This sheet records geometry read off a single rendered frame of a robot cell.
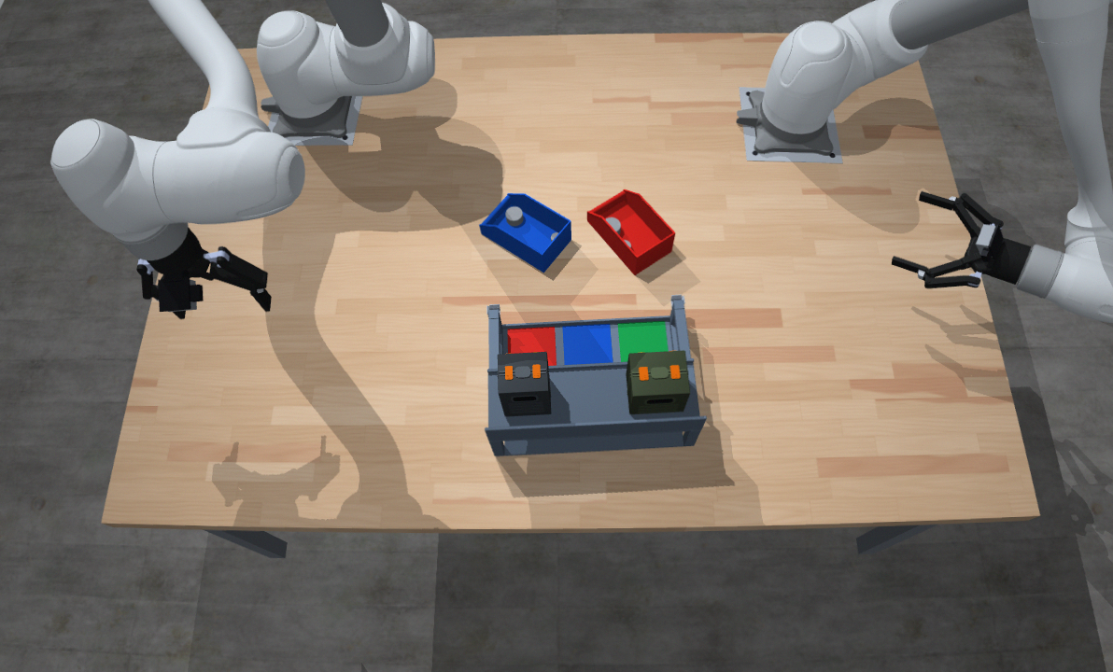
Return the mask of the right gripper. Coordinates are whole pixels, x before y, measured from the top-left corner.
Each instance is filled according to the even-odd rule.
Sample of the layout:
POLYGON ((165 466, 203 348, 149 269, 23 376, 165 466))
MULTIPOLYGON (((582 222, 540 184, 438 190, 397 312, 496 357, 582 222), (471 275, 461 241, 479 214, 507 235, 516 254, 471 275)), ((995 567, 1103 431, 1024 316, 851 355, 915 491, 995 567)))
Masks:
POLYGON ((255 302, 262 304, 263 312, 270 312, 270 294, 266 290, 267 277, 269 273, 262 271, 242 257, 237 257, 228 248, 220 246, 217 253, 209 254, 201 248, 190 227, 187 229, 187 237, 183 245, 174 254, 157 260, 139 259, 136 271, 142 277, 142 298, 150 302, 151 298, 159 302, 159 285, 152 285, 152 271, 165 275, 174 273, 189 271, 189 278, 207 280, 217 279, 250 290, 255 302), (150 264, 150 265, 149 265, 150 264), (152 267, 151 267, 152 265, 152 267), (207 273, 207 269, 210 271, 207 273), (237 277, 239 276, 239 277, 237 277))

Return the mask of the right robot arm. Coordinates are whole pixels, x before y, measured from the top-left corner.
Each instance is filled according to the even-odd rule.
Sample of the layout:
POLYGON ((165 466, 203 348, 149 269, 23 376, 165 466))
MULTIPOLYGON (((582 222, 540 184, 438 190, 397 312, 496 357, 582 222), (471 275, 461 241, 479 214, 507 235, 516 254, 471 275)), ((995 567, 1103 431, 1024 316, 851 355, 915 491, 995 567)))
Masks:
POLYGON ((279 113, 266 134, 244 57, 209 9, 201 0, 149 0, 209 80, 209 105, 171 142, 97 119, 67 127, 51 156, 67 197, 142 260, 174 254, 187 224, 240 223, 290 207, 305 169, 285 137, 342 139, 352 95, 404 93, 434 76, 426 27, 381 0, 325 1, 336 26, 299 11, 262 24, 257 59, 274 96, 262 110, 279 113))

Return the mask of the dark grey shelf rack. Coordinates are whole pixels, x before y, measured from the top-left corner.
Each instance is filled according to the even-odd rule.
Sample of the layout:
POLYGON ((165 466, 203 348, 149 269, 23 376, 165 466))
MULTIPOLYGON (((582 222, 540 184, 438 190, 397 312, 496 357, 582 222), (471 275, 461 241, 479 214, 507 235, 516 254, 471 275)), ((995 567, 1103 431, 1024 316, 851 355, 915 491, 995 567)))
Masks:
POLYGON ((501 324, 499 303, 490 303, 486 314, 485 432, 494 456, 695 446, 707 416, 698 407, 684 295, 671 295, 670 315, 663 317, 501 324), (628 354, 664 350, 687 356, 690 395, 684 411, 629 415, 628 354), (532 352, 546 352, 551 415, 504 416, 498 356, 532 352))

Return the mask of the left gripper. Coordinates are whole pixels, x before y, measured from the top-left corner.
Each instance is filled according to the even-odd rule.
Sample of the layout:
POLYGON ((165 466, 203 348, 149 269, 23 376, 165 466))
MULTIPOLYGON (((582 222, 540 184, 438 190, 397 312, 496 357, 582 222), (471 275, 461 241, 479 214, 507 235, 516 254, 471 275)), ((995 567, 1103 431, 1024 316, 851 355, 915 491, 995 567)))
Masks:
POLYGON ((962 194, 961 197, 939 197, 933 194, 927 194, 920 191, 919 197, 920 202, 930 202, 936 207, 942 207, 948 210, 956 210, 957 216, 964 224, 964 227, 971 233, 969 248, 966 249, 958 260, 945 263, 937 265, 928 269, 926 265, 920 265, 918 263, 902 259, 902 257, 893 256, 892 265, 897 265, 906 269, 906 271, 913 271, 918 274, 918 279, 924 280, 924 286, 926 288, 937 288, 937 287, 976 287, 978 288, 981 284, 981 273, 987 273, 993 279, 999 279, 1002 281, 1008 281, 1009 284, 1016 285, 1021 271, 1023 269, 1023 264, 1030 257, 1030 245, 1023 245, 1021 243, 1009 241, 1008 239, 1002 238, 1002 245, 999 246, 999 254, 991 261, 983 261, 981 259, 981 253, 978 251, 978 241, 981 227, 972 220, 972 216, 979 218, 982 224, 996 226, 999 225, 999 230, 1002 230, 1002 220, 999 218, 992 217, 987 210, 984 210, 978 202, 972 200, 972 197, 967 194, 962 194), (967 213, 967 210, 969 213, 967 213), (958 209, 958 210, 957 210, 958 209), (964 269, 972 268, 971 275, 959 275, 959 276, 948 276, 938 277, 943 273, 952 271, 963 271, 964 269), (934 277, 936 279, 934 279, 934 277))

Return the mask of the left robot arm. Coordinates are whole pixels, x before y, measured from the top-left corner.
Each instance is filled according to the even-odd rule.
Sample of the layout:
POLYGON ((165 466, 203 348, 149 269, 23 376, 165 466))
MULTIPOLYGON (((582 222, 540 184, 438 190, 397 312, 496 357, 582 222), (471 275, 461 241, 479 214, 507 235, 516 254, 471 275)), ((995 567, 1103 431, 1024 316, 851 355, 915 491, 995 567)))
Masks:
POLYGON ((812 21, 777 50, 754 109, 737 123, 754 127, 758 154, 830 156, 828 116, 851 91, 917 63, 928 45, 1030 9, 1053 103, 1078 178, 1068 210, 1065 254, 1034 245, 1017 289, 1060 309, 1113 323, 1113 188, 1100 120, 1113 0, 876 0, 834 21, 812 21), (919 49, 920 48, 920 49, 919 49), (760 103, 760 105, 756 105, 760 103))

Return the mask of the blue bin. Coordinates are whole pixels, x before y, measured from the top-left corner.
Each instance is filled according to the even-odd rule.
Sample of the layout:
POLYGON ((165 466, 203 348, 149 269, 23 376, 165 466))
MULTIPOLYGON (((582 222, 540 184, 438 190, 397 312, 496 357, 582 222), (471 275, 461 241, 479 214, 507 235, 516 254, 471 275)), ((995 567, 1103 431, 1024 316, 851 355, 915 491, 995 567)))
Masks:
POLYGON ((479 226, 481 234, 487 239, 543 273, 562 253, 562 248, 572 241, 572 221, 526 194, 508 194, 491 216, 479 226), (521 208, 523 213, 521 225, 508 224, 505 213, 510 207, 521 208), (559 234, 551 243, 553 233, 559 234))

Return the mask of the dark green case with orange latches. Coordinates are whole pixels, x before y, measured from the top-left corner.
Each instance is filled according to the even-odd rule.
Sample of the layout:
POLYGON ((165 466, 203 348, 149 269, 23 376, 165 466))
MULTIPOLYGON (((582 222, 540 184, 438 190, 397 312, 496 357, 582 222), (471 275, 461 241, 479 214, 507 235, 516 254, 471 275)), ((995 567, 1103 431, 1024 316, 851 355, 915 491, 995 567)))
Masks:
POLYGON ((628 354, 629 415, 683 412, 690 395, 684 350, 628 354))

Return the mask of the red bin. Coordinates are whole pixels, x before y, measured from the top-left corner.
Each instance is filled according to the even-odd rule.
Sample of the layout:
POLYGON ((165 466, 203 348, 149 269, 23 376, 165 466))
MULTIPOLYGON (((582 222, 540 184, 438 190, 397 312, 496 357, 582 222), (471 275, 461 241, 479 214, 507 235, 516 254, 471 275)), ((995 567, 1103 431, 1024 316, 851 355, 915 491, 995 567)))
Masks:
POLYGON ((649 265, 662 259, 673 248, 674 233, 671 226, 664 224, 664 218, 640 194, 627 189, 599 207, 587 210, 587 223, 594 227, 595 233, 634 275, 646 271, 649 265), (619 218, 620 234, 605 221, 607 217, 619 218), (632 248, 626 241, 632 243, 632 248))

